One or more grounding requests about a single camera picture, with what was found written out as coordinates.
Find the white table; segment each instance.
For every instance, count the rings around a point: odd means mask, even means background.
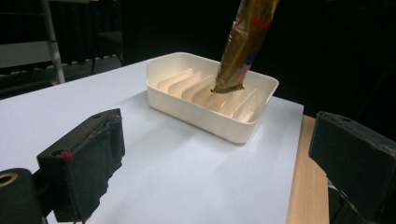
[[[88,223],[286,222],[302,105],[273,97],[235,145],[152,109],[146,89],[142,62],[0,101],[0,170],[35,172],[39,152],[120,108],[123,166]]]

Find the plastic tray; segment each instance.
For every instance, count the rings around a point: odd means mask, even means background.
[[[219,62],[189,53],[148,60],[148,103],[237,144],[246,143],[279,82],[247,71],[244,90],[213,93]]]

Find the black curtain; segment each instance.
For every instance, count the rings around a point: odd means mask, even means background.
[[[186,51],[220,61],[240,0],[123,0],[124,62]],[[396,7],[382,0],[280,0],[251,70],[275,96],[396,140]]]
[[[120,31],[120,9],[112,0],[89,4],[50,1],[50,11],[62,63],[85,63],[92,56],[112,55],[112,49],[92,50],[94,37],[103,31]],[[47,40],[39,0],[0,1],[0,44]],[[41,63],[29,66],[47,66]]]

